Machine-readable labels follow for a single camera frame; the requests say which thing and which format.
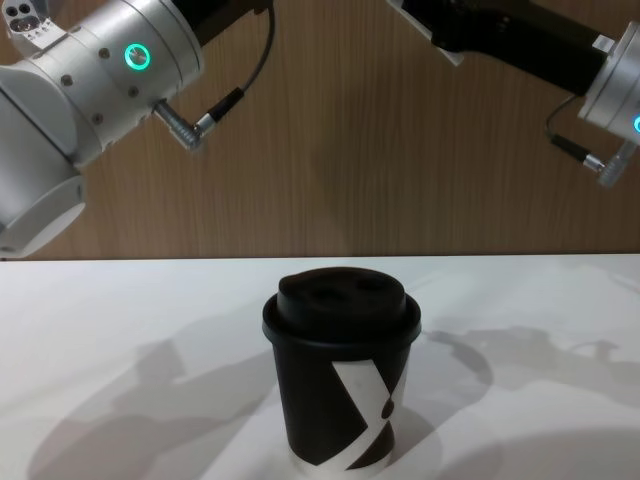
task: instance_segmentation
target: wood panel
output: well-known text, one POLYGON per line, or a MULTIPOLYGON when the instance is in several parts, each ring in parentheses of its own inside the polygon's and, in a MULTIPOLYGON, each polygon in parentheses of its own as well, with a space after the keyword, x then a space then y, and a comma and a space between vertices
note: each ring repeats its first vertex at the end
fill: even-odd
MULTIPOLYGON (((616 38, 640 20, 637 0, 543 3, 616 38)), ((453 68, 383 0, 276 6, 273 57, 206 148, 149 122, 87 169, 88 211, 36 258, 640 249, 640 170, 603 191, 545 140, 564 92, 482 56, 453 68)), ((197 118, 243 81, 265 35, 248 16, 216 39, 176 107, 197 118)), ((613 153, 576 113, 563 131, 613 153)))

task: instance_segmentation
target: white table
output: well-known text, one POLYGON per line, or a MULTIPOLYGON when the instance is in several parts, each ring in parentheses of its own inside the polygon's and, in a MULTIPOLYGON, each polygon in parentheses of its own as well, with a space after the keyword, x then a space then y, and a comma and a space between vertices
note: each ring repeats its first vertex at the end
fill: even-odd
POLYGON ((640 478, 637 256, 0 264, 0 478, 299 478, 261 309, 328 265, 423 309, 380 479, 640 478))

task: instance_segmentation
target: glowing green ring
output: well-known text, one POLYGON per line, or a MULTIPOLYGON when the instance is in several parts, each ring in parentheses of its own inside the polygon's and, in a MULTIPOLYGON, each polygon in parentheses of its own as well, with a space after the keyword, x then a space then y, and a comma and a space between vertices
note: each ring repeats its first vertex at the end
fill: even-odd
POLYGON ((144 45, 142 45, 140 43, 132 43, 131 45, 129 45, 127 47, 127 49, 124 52, 124 60, 127 62, 127 65, 129 65, 131 68, 133 68, 134 70, 137 70, 137 71, 140 72, 142 70, 146 70, 147 68, 149 68, 149 65, 151 65, 151 52, 149 51, 149 49, 147 47, 145 47, 144 45), (131 54, 136 49, 142 50, 144 52, 145 56, 147 57, 145 62, 142 63, 142 64, 135 63, 133 61, 133 59, 131 58, 131 54))

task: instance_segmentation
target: cup lid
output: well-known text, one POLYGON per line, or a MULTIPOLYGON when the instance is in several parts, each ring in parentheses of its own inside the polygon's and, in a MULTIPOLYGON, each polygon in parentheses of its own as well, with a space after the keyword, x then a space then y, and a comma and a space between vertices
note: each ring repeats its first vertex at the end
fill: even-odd
POLYGON ((276 346, 368 358, 409 346, 421 331, 420 308, 389 275, 326 268, 282 279, 263 329, 276 346))

